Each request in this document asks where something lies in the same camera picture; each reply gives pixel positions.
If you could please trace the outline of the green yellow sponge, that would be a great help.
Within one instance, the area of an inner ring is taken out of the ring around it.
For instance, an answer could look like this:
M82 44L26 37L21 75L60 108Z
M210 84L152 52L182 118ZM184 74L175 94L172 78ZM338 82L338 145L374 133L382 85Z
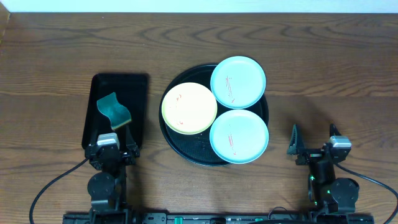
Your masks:
M129 110L120 104L115 92L98 99L96 105L98 111L109 119L112 130L119 129L132 121Z

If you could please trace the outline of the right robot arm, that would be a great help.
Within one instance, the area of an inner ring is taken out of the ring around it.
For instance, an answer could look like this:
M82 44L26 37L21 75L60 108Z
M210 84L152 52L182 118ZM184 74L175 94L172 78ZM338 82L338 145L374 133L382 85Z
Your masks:
M307 148L298 125L293 125L288 155L296 156L298 166L308 166L308 197L316 209L308 213L313 222L331 222L332 216L355 212L359 184L350 178L337 178L334 166L346 159L352 143L330 125L329 140L320 148Z

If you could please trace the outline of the yellow plate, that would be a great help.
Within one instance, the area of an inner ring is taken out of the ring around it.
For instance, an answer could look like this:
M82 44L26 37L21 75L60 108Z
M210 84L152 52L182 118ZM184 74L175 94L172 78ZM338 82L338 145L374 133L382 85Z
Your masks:
M199 83L172 87L164 96L160 113L166 125L180 134L198 134L209 128L218 112L212 92Z

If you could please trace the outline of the light blue plate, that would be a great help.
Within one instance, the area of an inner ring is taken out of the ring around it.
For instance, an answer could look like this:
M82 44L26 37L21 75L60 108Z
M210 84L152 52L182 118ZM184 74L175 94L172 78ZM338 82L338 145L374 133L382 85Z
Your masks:
M210 129L215 154L232 164L246 164L267 149L269 130L260 116L248 110L230 110L216 118Z
M221 105L231 109L245 109L263 96L266 73L259 63L249 57L229 57L213 70L210 88Z

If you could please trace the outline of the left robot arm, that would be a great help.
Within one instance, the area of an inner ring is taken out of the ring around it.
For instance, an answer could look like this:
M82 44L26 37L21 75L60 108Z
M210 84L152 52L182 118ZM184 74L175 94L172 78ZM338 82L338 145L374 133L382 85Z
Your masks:
M126 167L134 165L139 148L127 124L120 131L93 136L85 157L98 173L87 185L91 197L90 223L140 223L127 203Z

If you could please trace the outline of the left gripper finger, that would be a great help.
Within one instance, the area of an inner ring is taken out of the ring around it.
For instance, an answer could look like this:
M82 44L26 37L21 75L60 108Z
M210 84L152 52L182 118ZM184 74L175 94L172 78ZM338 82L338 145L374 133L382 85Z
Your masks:
M90 128L90 143L89 145L96 145L97 142L98 125L93 123Z
M128 124L125 127L125 132L126 132L125 133L125 136L126 136L125 137L125 139L126 139L126 147L129 150L138 150L139 148L138 148L134 138L132 137L132 134L131 134L131 131L130 131L130 128L129 128Z

